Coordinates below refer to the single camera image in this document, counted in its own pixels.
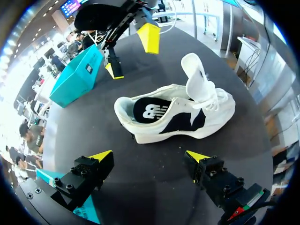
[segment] shoe heel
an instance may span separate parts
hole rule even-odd
[[[160,142],[167,138],[169,138],[170,134],[158,134],[158,135],[135,135],[135,140],[138,144],[148,144],[148,143],[154,143],[154,142]]]

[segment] blue box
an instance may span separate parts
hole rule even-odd
[[[50,99],[65,108],[93,89],[103,55],[95,45],[75,57],[62,71]]]

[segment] round black platform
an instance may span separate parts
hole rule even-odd
[[[124,79],[113,80],[103,65],[91,92],[65,109],[53,104],[46,127],[44,167],[67,173],[74,159],[113,150],[115,167],[99,192],[92,194],[103,224],[215,225],[223,211],[188,177],[186,150],[217,155],[228,170],[245,178],[245,187],[258,183],[271,189],[273,164],[263,119],[236,74],[205,45],[173,29],[161,35],[160,54],[143,50],[138,36],[118,41]],[[180,61],[194,52],[209,78],[236,101],[232,119],[215,134],[197,140],[175,136],[139,145],[118,121],[113,104],[171,83],[185,85]]]

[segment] sneaker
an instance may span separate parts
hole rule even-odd
[[[136,97],[120,97],[115,113],[139,144],[154,143],[174,135],[205,138],[233,116],[231,94],[208,81],[199,57],[190,53],[181,60],[188,76],[186,86],[171,84]]]

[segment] shoelace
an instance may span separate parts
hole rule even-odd
[[[227,92],[221,88],[216,88],[215,84],[212,81],[208,81],[208,92],[211,94],[209,100],[205,102],[196,103],[193,105],[194,109],[202,109],[208,111],[217,111],[219,110],[220,103],[228,100]]]

